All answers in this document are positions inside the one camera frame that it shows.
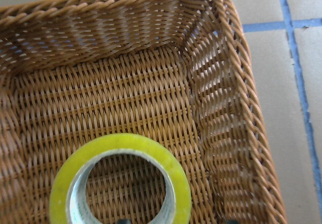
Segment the yellow tape roll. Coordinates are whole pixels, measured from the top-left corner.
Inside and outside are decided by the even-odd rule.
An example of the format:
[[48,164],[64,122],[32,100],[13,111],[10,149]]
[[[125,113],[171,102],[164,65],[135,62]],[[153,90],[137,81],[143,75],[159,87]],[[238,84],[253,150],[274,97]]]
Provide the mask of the yellow tape roll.
[[162,173],[166,196],[151,223],[189,223],[192,197],[182,165],[160,143],[132,133],[98,137],[81,146],[64,162],[50,192],[50,223],[99,223],[86,201],[86,183],[95,164],[113,155],[140,157]]

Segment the brown wicker basket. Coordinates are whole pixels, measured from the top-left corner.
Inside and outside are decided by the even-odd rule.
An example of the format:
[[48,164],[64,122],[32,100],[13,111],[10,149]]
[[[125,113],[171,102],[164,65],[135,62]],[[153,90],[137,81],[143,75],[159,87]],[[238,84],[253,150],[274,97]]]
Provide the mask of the brown wicker basket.
[[49,223],[66,159],[126,132],[181,163],[190,223],[287,223],[231,0],[2,7],[1,223]]

